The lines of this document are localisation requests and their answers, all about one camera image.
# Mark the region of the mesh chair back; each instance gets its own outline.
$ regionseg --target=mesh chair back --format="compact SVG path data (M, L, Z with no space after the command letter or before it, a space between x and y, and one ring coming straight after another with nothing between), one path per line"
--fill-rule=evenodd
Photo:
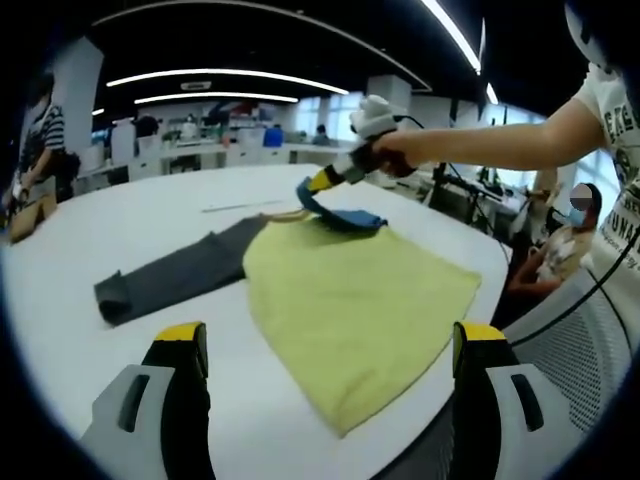
M571 402L571 422L588 432L618 390L631 351L615 310L602 291L539 335L593 285L580 270L538 307L504 331L522 363L538 367Z

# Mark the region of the blue cloth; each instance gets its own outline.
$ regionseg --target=blue cloth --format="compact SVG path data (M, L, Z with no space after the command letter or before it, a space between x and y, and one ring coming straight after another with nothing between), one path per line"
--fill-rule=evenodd
M331 228L342 231L371 231L387 224L384 218L365 210L329 210L323 207L309 190L310 182L311 179L307 177L298 185L298 198L306 210L317 213L320 220Z

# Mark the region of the white round table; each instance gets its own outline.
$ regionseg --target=white round table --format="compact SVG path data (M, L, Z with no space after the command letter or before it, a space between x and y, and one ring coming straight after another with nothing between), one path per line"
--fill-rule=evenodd
M220 480L367 479L400 454L453 391L451 344L379 414L339 439L270 350L249 314L247 284L174 305L117 328L93 285L259 212L299 207L295 187L313 165L227 168L158 177L74 198L33 236L3 249L15 340L36 391L73 438L91 405L165 327L207 324L209 449ZM322 193L329 207L367 209L407 239L482 275L469 317L490 321L507 273L498 242L392 192L367 185ZM271 202L263 206L203 209Z

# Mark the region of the yellow towel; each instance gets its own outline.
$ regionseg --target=yellow towel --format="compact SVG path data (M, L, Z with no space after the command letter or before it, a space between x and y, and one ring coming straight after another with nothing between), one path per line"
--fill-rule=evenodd
M244 259L253 318L341 437L426 371L480 285L388 227L353 238L272 223Z

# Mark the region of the white pillar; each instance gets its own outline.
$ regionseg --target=white pillar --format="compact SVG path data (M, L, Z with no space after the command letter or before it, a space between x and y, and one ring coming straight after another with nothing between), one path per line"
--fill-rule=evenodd
M411 85L395 75L381 75L367 80L367 95L378 95L391 104L394 115L408 115L411 107ZM377 171L370 180L383 188L393 188L395 179Z
M320 106L318 107L318 125L329 127L329 97L320 98Z
M395 75L382 75L367 80L367 95L379 95L387 100L394 113L406 115L411 105L411 85Z
M91 146L91 112L103 58L102 52L83 37L68 45L53 64L56 84L52 97L64 113L65 146L78 155Z

